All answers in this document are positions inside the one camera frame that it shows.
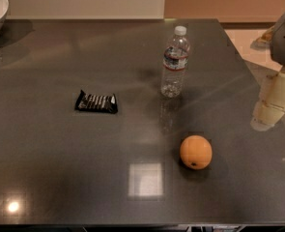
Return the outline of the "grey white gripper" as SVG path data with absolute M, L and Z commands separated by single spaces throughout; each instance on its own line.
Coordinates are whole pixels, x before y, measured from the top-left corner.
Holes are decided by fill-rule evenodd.
M 283 65 L 279 72 L 267 74 L 261 83 L 250 125 L 268 131 L 285 115 L 285 13 L 276 21 L 271 37 L 271 59 Z

